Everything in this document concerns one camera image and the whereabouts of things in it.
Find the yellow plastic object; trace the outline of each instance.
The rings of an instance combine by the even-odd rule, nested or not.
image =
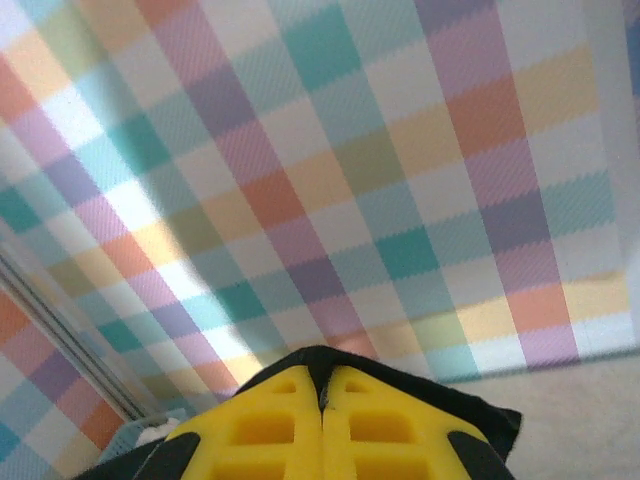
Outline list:
[[[201,440],[182,480],[469,480],[447,433],[473,425],[350,367],[321,416],[306,367],[291,367],[180,425]]]

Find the wall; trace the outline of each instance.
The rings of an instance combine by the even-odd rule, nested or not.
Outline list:
[[[0,478],[69,478],[123,423],[100,393],[0,290]]]

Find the pastel checkered pattern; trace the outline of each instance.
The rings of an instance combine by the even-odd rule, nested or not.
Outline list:
[[[123,420],[4,290],[0,319],[0,478],[77,475]]]
[[[637,346],[579,0],[2,3],[7,242],[164,406]]]

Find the plaid wallpaper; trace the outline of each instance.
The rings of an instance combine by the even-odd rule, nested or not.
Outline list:
[[[2,5],[5,242],[132,389],[637,346],[581,1]]]
[[[4,290],[0,321],[0,478],[78,474],[122,418]]]

